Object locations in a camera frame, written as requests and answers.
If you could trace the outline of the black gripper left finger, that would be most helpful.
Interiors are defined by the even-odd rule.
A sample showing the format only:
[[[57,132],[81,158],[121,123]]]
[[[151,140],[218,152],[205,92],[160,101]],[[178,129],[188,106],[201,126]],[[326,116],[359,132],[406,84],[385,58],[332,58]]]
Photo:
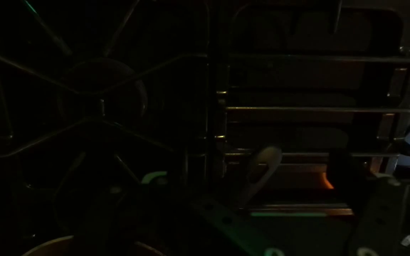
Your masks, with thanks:
[[[242,256],[286,256],[282,246],[217,200],[199,197],[192,200],[189,207],[234,251]]]

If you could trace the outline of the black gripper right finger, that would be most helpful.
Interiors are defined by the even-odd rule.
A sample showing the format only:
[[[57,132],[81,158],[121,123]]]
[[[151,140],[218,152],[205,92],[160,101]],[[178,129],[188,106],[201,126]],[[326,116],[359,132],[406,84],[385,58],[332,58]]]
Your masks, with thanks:
[[[397,256],[407,187],[379,177],[352,234],[352,256]]]

